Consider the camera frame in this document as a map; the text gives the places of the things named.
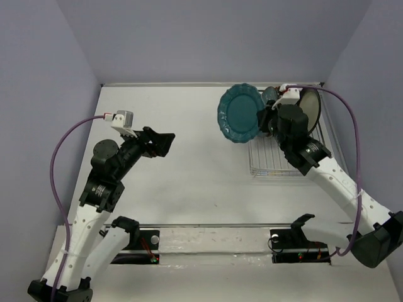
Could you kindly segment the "dark teal round plate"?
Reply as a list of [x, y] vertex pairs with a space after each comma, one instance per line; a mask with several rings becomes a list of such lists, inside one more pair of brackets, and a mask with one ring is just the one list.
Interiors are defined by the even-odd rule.
[[279, 98], [278, 89], [269, 86], [261, 93], [261, 97], [266, 106], [272, 107]]

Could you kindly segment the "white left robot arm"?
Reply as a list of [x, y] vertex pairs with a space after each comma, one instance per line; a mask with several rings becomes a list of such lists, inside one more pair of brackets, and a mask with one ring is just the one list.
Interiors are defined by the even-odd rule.
[[28, 287], [35, 301], [91, 301], [91, 281], [124, 247], [138, 244], [139, 223], [119, 216], [101, 243], [93, 245], [125, 189], [123, 178], [141, 157], [165, 157], [175, 135], [146, 126], [141, 131], [124, 129], [120, 136], [121, 145], [107, 139], [94, 146], [92, 169], [66, 231], [65, 247], [43, 277]]

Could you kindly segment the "cream plate with grey rim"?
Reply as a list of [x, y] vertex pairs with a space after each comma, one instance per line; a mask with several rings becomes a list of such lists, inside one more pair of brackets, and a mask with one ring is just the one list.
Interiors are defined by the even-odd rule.
[[311, 134], [321, 117], [321, 97], [316, 89], [304, 88], [300, 91], [300, 99], [297, 105], [308, 117], [308, 134]]

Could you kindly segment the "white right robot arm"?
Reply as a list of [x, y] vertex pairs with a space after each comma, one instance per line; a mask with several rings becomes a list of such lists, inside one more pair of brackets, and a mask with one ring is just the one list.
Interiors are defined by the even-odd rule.
[[375, 268], [402, 245], [402, 212], [391, 212], [361, 189], [343, 171], [331, 152], [309, 135], [309, 118], [297, 105], [265, 108], [257, 113], [259, 130], [271, 134], [288, 163], [316, 183], [346, 214], [353, 225], [326, 223], [304, 214], [291, 224], [290, 240], [303, 247], [309, 242], [351, 252]]

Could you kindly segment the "teal scalloped plate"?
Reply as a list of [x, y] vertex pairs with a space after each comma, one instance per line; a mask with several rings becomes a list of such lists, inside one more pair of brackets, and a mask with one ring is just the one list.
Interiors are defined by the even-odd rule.
[[258, 111], [265, 108], [258, 89], [247, 83], [235, 84], [221, 96], [217, 122], [224, 137], [233, 143], [247, 143], [259, 135]]

